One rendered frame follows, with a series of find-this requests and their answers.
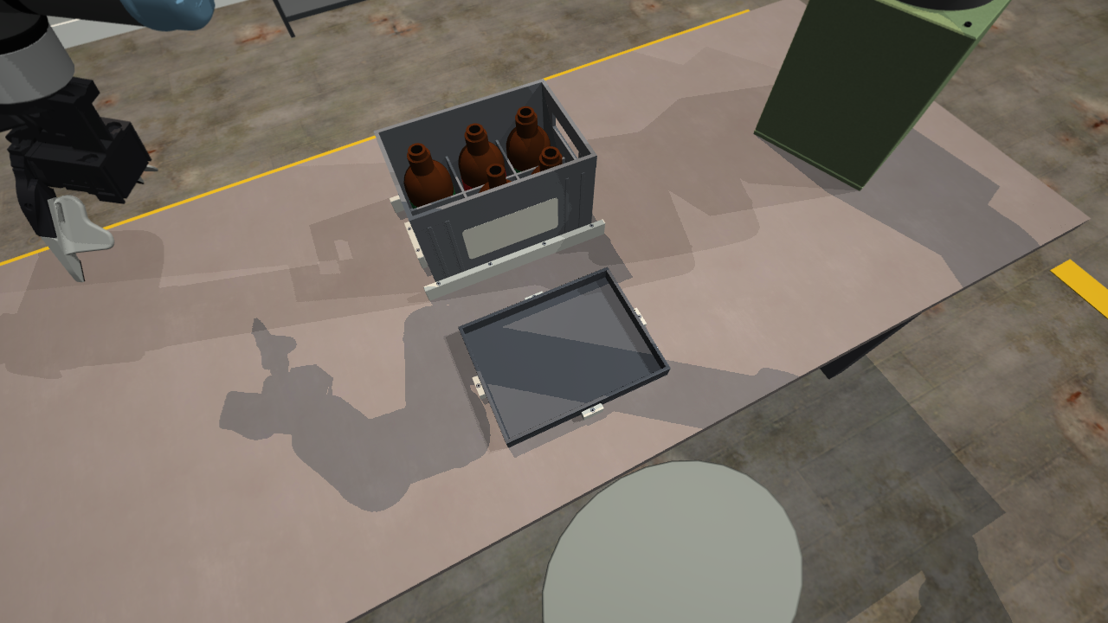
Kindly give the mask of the dark grey divided crate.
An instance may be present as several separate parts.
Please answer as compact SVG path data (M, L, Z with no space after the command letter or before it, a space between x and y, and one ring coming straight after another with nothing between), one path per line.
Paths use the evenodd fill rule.
M506 140L516 127L515 115L522 106L537 112L538 126L546 131L551 146L560 149L563 164L535 174L531 173L537 167L515 172ZM557 121L577 147L578 159ZM486 129L488 142L501 151L506 180L511 181L481 193L484 184L463 188L458 165L466 146L468 124L474 123ZM435 280L592 223L597 155L544 79L424 118L407 119L376 130L375 137ZM431 157L447 166L456 195L413 210L403 180L410 166L408 149L416 143L425 145Z

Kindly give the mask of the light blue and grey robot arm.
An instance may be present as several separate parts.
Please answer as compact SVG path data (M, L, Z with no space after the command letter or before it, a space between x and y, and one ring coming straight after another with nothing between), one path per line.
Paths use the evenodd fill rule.
M993 0L897 1L931 10L970 10ZM214 10L214 0L0 0L0 104L50 96L73 78L73 61L47 16L192 31L207 25Z

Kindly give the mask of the brown bottle with blue label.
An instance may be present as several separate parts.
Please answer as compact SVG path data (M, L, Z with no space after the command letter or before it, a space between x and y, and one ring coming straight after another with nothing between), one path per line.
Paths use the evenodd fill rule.
M504 172L504 166L501 164L491 164L486 168L488 183L482 186L479 193L486 192L488 188L497 188L503 184L511 182L506 180L506 173Z

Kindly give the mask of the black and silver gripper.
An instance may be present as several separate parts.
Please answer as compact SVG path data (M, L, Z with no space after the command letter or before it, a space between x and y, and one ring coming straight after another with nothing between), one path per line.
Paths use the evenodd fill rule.
M0 114L25 122L6 135L20 208L73 279L86 280L76 253L107 251L113 235L88 219L81 200L57 197L53 188L124 204L136 182L144 184L142 173L158 168L148 165L148 152L130 121L100 118L92 104L100 94L93 80L73 76L55 93L0 104Z

